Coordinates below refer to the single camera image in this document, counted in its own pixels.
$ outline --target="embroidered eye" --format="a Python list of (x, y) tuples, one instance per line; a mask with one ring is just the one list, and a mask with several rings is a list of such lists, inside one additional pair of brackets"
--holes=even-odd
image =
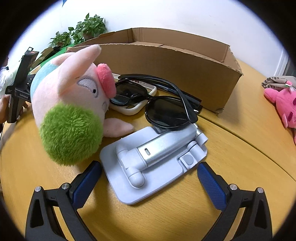
[(292, 117), (293, 117), (293, 113), (290, 112), (289, 116), (288, 116), (288, 121), (291, 121), (292, 120)]
[(98, 93), (98, 87), (96, 85), (96, 82), (90, 78), (84, 78), (84, 79), (81, 79), (77, 82), (77, 84), (79, 86), (83, 86), (83, 87), (86, 87), (88, 88), (93, 96), (96, 98), (98, 97), (99, 93)]

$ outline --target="sunglasses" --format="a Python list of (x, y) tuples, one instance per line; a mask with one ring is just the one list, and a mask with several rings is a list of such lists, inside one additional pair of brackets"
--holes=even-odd
[[(197, 115), (202, 110), (201, 100), (181, 91), (173, 83), (151, 75), (145, 74), (123, 74), (118, 77), (115, 84), (116, 96), (110, 102), (118, 106), (129, 106), (148, 100), (145, 107), (145, 117), (152, 125), (175, 129), (189, 123), (197, 122)], [(178, 95), (151, 96), (142, 85), (136, 83), (141, 81), (162, 89), (166, 92)]]

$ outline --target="hand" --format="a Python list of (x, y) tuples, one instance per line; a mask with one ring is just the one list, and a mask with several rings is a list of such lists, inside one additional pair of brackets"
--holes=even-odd
[[(9, 106), (10, 95), (5, 95), (0, 99), (0, 124), (4, 123), (8, 119), (8, 106)], [(23, 107), (28, 108), (28, 104), (25, 102)]]

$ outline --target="cardboard box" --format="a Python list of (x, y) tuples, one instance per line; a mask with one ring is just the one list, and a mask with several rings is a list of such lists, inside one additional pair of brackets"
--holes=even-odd
[(41, 52), (41, 56), (35, 60), (35, 62), (31, 65), (31, 68), (34, 69), (37, 67), (54, 49), (52, 47), (46, 48)]
[(149, 74), (176, 84), (218, 111), (224, 108), (242, 75), (229, 45), (202, 36), (160, 28), (130, 28), (101, 34), (67, 49), (76, 52), (100, 44), (95, 64), (116, 74)]

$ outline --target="pink pig plush toy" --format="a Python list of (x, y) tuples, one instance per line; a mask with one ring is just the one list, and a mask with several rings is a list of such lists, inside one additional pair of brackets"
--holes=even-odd
[(264, 96), (271, 102), (276, 104), (276, 109), (281, 116), (284, 127), (296, 128), (296, 90), (292, 87), (292, 83), (287, 81), (287, 88), (280, 92), (271, 88), (264, 90)]
[(116, 88), (109, 67), (93, 63), (100, 53), (99, 45), (64, 53), (47, 62), (33, 79), (34, 118), (46, 152), (58, 164), (73, 165), (90, 157), (103, 136), (133, 131), (129, 123), (105, 119)]

